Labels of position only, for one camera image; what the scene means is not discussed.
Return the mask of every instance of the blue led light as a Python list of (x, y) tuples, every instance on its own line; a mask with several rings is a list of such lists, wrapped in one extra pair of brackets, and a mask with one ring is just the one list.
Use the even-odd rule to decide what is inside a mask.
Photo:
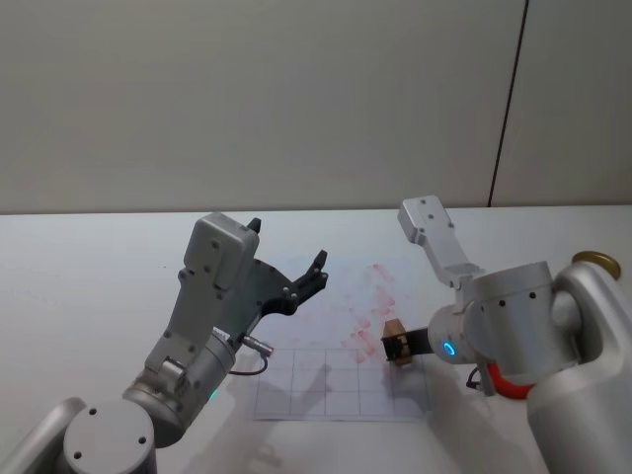
[(452, 345), (452, 343), (449, 343), (449, 342), (443, 343), (443, 350), (449, 356), (456, 356), (456, 350), (454, 349), (454, 346)]

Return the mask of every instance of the white wall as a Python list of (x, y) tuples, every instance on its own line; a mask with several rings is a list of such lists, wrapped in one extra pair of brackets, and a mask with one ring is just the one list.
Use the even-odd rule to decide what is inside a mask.
[(531, 0), (494, 205), (632, 202), (632, 2)]
[(487, 201), (521, 0), (2, 0), (0, 211)]

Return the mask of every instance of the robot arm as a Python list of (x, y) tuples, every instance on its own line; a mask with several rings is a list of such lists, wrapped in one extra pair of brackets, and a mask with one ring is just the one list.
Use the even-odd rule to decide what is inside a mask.
[(291, 315), (325, 287), (323, 251), (297, 281), (255, 259), (260, 225), (256, 219), (245, 227), (220, 213), (196, 223), (178, 273), (181, 289), (171, 320), (123, 394), (151, 417), (157, 447), (182, 437), (242, 345), (262, 357), (272, 353), (250, 336), (261, 318)]
[(327, 283), (324, 251), (295, 281), (255, 259), (260, 226), (221, 213), (200, 219), (169, 324), (123, 399), (62, 402), (0, 464), (0, 474), (155, 474), (155, 449), (183, 436), (242, 346), (267, 366), (273, 348), (251, 336), (261, 319), (294, 314)]
[[(444, 213), (436, 197), (407, 199), (400, 222), (424, 247), (438, 279), (455, 288), (457, 302), (440, 308), (427, 328), (384, 338), (388, 358), (434, 353), (479, 367), (494, 361), (508, 381), (535, 384), (528, 421), (552, 474), (630, 472), (632, 308), (614, 279), (590, 263), (573, 264), (555, 279), (545, 262), (470, 272), (478, 268), (467, 262), (449, 218), (429, 226)], [(429, 229), (436, 234), (424, 238)], [(489, 380), (482, 382), (493, 394)]]

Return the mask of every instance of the table surface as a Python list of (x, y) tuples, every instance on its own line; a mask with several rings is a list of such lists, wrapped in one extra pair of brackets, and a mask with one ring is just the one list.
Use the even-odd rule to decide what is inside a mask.
[[(396, 210), (229, 213), (263, 219), (258, 258), (406, 258), (420, 325), (453, 301)], [(615, 257), (632, 279), (632, 206), (451, 209), (471, 261), (488, 272), (582, 250)], [(0, 216), (0, 458), (69, 396), (116, 399), (171, 314), (184, 250), (201, 213)], [(162, 473), (547, 472), (523, 402), (464, 387), (471, 366), (427, 356), (434, 413), (423, 423), (253, 422), (244, 378), (227, 379), (185, 437), (158, 451)]]

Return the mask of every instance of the cable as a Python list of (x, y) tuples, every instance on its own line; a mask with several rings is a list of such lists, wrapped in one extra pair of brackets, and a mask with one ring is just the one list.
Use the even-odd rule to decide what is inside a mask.
[(472, 370), (470, 372), (470, 376), (467, 377), (467, 382), (465, 382), (465, 386), (467, 388), (472, 388), (474, 390), (478, 390), (479, 387), (481, 386), (481, 382), (475, 382), (474, 381), (474, 375), (476, 374), (476, 372), (478, 372), (478, 367), (474, 367), (474, 370)]
[(240, 375), (243, 377), (251, 377), (253, 375), (259, 375), (260, 373), (264, 373), (266, 369), (268, 368), (268, 358), (261, 356), (261, 360), (264, 362), (264, 366), (261, 367), (259, 370), (255, 370), (254, 372), (240, 372), (238, 370), (231, 370), (228, 373), (230, 373), (231, 375)]

